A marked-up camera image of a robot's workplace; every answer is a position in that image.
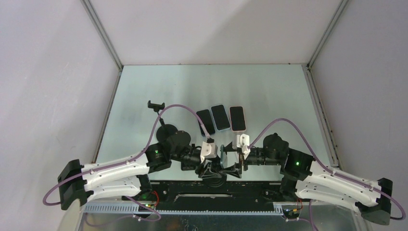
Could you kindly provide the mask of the teal phone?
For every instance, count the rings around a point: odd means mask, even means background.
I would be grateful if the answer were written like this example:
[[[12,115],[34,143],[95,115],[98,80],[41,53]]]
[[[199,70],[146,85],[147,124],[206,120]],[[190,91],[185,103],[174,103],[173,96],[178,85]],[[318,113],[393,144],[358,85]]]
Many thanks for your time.
[[[222,169],[228,166],[228,156],[226,152],[226,147],[224,145],[220,146],[220,167]]]

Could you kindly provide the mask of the black gooseneck phone stand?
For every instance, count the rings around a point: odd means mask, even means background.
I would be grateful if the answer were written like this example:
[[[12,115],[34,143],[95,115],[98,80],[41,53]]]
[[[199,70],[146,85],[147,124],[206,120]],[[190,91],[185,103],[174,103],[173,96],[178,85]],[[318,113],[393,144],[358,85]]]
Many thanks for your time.
[[[221,187],[227,181],[227,175],[221,173],[204,173],[201,178],[203,183],[211,188]]]

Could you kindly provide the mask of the pink phone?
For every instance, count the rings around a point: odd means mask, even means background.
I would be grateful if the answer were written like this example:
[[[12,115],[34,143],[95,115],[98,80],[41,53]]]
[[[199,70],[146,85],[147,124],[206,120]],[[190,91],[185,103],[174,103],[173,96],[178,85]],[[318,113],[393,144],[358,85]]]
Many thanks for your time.
[[[234,132],[246,131],[245,114],[242,106],[229,108],[231,130]]]

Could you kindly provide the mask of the light blue phone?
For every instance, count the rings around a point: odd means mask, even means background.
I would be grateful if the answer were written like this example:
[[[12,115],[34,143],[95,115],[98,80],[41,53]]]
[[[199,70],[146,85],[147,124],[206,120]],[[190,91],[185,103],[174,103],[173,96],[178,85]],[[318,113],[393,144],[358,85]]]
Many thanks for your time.
[[[219,104],[212,106],[211,112],[217,130],[222,131],[230,128],[230,121],[224,105]]]

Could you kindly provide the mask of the black round-base phone stand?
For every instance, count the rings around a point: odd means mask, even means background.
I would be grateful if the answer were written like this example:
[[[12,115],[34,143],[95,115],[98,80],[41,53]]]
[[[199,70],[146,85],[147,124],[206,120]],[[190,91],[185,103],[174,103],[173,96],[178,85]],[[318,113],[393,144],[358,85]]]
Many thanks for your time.
[[[147,107],[150,109],[153,109],[159,115],[160,111],[164,110],[165,103],[156,104],[156,103],[152,103],[149,100],[147,102]],[[178,129],[174,125],[166,124],[160,116],[159,116],[159,122],[161,126],[156,132],[156,138],[159,142],[165,141],[167,138],[174,135],[178,131]]]

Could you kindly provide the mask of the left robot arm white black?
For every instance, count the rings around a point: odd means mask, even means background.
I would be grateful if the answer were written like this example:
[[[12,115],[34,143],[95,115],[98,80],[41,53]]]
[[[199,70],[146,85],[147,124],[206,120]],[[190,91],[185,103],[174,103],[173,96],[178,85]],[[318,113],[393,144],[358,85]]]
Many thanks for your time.
[[[57,178],[61,210],[67,210],[76,199],[80,205],[117,196],[149,199],[152,194],[148,180],[150,173],[170,168],[173,160],[203,169],[207,159],[217,156],[213,139],[199,146],[190,142],[189,133],[177,131],[166,140],[149,145],[137,159],[128,157],[84,165],[79,159],[71,160]]]

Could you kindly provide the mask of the black folding phone stand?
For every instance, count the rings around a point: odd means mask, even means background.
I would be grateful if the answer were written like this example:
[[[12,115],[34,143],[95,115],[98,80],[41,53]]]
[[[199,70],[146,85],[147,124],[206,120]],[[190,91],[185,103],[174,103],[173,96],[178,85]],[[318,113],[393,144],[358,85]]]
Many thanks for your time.
[[[196,169],[195,161],[192,160],[182,160],[181,161],[181,170],[182,171],[191,171]]]

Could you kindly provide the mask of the left controller board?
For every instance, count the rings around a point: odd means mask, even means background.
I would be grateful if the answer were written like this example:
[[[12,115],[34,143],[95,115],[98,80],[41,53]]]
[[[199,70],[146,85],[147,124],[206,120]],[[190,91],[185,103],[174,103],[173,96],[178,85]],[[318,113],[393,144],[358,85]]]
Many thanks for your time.
[[[147,212],[147,213],[153,213],[153,211],[154,211],[154,208],[151,208],[151,207],[143,207],[143,206],[139,206],[138,207],[138,212]]]

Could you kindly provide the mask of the controller board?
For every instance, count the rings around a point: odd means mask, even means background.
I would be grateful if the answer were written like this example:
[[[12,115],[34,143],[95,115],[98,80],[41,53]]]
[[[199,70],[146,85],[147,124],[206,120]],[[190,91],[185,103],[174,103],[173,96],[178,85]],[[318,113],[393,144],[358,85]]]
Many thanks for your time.
[[[154,211],[154,208],[151,208],[151,207],[143,207],[143,206],[139,206],[138,207],[138,212],[147,212],[147,213],[153,213],[153,211]]]
[[[298,219],[300,217],[301,209],[286,209],[283,211],[283,215],[286,219]]]

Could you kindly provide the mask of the right controller board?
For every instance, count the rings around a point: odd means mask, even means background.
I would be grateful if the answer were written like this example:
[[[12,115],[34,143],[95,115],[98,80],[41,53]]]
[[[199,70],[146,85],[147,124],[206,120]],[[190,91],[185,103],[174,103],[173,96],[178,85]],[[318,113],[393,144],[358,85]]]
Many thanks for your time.
[[[286,219],[298,219],[300,217],[301,209],[286,209],[283,211],[283,215]]]

